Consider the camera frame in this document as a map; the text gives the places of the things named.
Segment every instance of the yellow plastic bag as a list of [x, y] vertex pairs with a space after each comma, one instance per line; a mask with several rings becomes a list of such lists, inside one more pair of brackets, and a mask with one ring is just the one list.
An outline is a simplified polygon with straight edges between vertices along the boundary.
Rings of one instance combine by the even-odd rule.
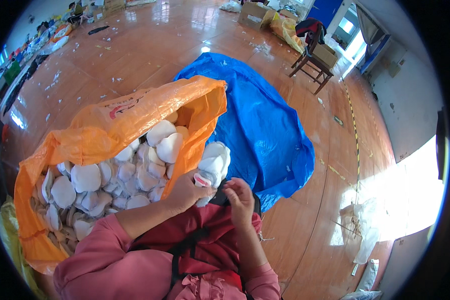
[[226, 84], [194, 76], [156, 89], [139, 90], [89, 105], [78, 112], [67, 129], [48, 133], [35, 153], [20, 162], [15, 182], [18, 234], [30, 266], [51, 275], [58, 263], [68, 257], [48, 239], [46, 227], [30, 207], [35, 183], [48, 165], [65, 160], [90, 165], [113, 158], [156, 123], [177, 111], [175, 124], [186, 126], [190, 136], [180, 149], [173, 176], [163, 191], [162, 198], [166, 197], [177, 177], [197, 167], [218, 117], [227, 111]]
[[300, 54], [304, 51], [304, 45], [302, 41], [297, 36], [295, 31], [295, 26], [297, 22], [294, 19], [283, 17], [277, 12], [273, 16], [270, 22], [270, 28], [280, 37], [282, 37], [285, 42], [287, 42], [290, 47], [298, 51]]

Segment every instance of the wooden chair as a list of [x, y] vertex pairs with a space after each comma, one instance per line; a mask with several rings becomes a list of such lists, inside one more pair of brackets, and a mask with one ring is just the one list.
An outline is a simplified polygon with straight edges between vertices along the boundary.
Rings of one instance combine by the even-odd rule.
[[[313, 50], [318, 44], [318, 39], [320, 36], [320, 32], [322, 31], [322, 25], [318, 24], [317, 26], [317, 32], [313, 35], [312, 43], [310, 44], [310, 48], [308, 48], [308, 45], [305, 47], [305, 51], [303, 51], [302, 55], [296, 60], [296, 62], [292, 65], [292, 68], [294, 68], [293, 72], [288, 75], [288, 77], [292, 77], [295, 73], [297, 73], [299, 70], [305, 73], [306, 75], [310, 76], [310, 78], [313, 80], [313, 82], [317, 82], [320, 84], [318, 89], [313, 93], [313, 95], [317, 95], [323, 87], [327, 84], [327, 82], [330, 80], [330, 78], [333, 76], [333, 74], [330, 72], [330, 69], [320, 60], [312, 56]], [[315, 65], [318, 69], [314, 68], [312, 65], [307, 64], [308, 62]], [[304, 69], [302, 69], [305, 65], [309, 66], [313, 70], [318, 72], [317, 77], [307, 73]]]

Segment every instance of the blue door frame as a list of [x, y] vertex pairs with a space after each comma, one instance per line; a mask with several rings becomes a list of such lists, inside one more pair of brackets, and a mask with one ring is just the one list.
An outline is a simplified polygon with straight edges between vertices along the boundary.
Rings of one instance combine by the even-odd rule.
[[342, 0], [315, 0], [307, 17], [319, 20], [327, 28], [341, 4]]

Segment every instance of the woman's left hand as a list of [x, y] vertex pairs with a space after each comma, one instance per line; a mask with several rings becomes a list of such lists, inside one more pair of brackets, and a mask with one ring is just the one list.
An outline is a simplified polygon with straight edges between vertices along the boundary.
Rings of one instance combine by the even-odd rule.
[[212, 187], [198, 187], [193, 182], [194, 169], [177, 178], [172, 191], [163, 199], [168, 208], [175, 214], [180, 214], [192, 207], [200, 198], [213, 195], [217, 189]]

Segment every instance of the woman's right hand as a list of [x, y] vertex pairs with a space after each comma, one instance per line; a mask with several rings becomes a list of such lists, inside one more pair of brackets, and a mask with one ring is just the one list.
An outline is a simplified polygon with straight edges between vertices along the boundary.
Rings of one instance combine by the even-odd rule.
[[232, 206], [232, 223], [235, 228], [238, 230], [250, 228], [255, 207], [250, 186], [243, 179], [232, 177], [223, 185], [223, 193]]

